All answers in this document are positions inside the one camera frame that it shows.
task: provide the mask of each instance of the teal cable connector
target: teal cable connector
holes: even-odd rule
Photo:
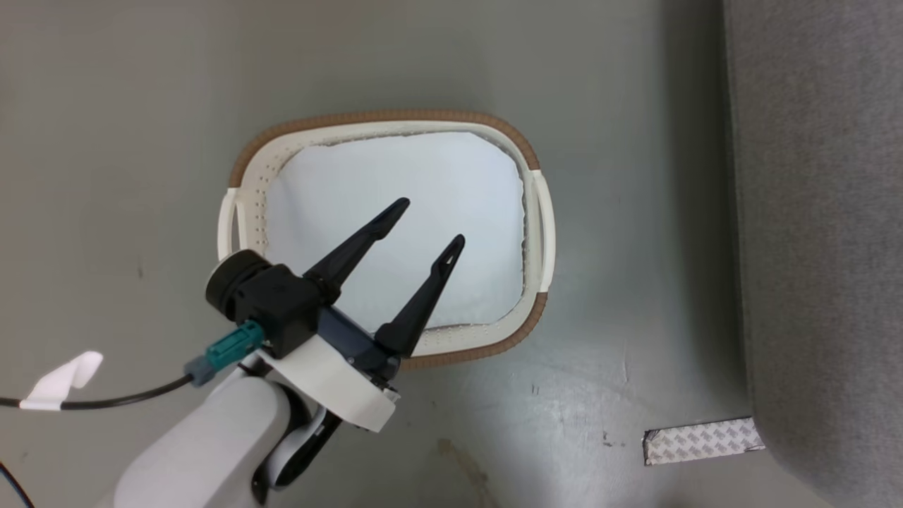
[[[260,349],[264,340],[264,329],[255,321],[245,321],[208,347],[203,356],[186,363],[184,371],[191,375],[191,384],[202,386],[212,380],[217,372]]]

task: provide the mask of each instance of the black wire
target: black wire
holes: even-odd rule
[[[237,367],[239,369],[241,369],[242,371],[245,371],[245,374],[247,374],[248,376],[251,376],[252,378],[255,378],[260,375],[257,372],[252,371],[250,367],[248,367],[247,365],[245,365],[242,362],[239,362]]]
[[[160,397],[161,395],[165,395],[170,391],[179,389],[190,383],[191,379],[193,379],[191,374],[185,374],[176,381],[173,381],[169,384],[164,384],[160,388],[142,391],[141,393],[136,393],[135,395],[126,395],[125,397],[118,397],[116,399],[85,400],[83,402],[62,402],[60,404],[60,410],[72,411],[80,409],[106,409],[125,406],[128,404],[135,404],[136,402],[142,402],[144,400],[153,399],[154,397]],[[20,402],[22,401],[18,399],[0,398],[0,406],[18,408]]]
[[[6,481],[9,482],[9,485],[11,485],[13,487],[13,490],[15,490],[15,493],[19,494],[19,499],[22,500],[22,503],[25,505],[25,507],[34,508],[34,503],[32,503],[32,500],[28,497],[28,494],[25,493],[25,489],[23,489],[22,486],[19,485],[19,482],[16,481],[15,476],[10,473],[9,469],[6,469],[6,466],[4,466],[2,462],[0,462],[0,474],[2,474],[6,478]]]

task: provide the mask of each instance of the laundry basket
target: laundry basket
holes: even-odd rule
[[[524,184],[524,285],[515,307],[490,325],[427,329],[403,368],[476,360],[503,353],[533,330],[545,309],[555,262],[552,200],[530,144],[507,122],[489,115],[446,110],[386,110],[308,118],[271,127],[238,156],[219,210],[219,258],[238,247],[266,255],[266,191],[283,166],[307,146],[337,145],[382,136],[469,132],[514,159]]]

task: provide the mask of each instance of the white tape tag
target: white tape tag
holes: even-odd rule
[[[98,371],[104,355],[86,351],[42,377],[28,397],[19,403],[21,409],[59,411],[72,388],[84,388]]]

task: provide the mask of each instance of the white cloth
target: white cloth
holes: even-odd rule
[[[337,307],[375,331],[462,233],[464,251],[429,326],[507,314],[523,291],[523,183],[511,157],[469,133],[304,148],[266,193],[265,254],[300,276],[400,197],[410,207],[351,274]]]

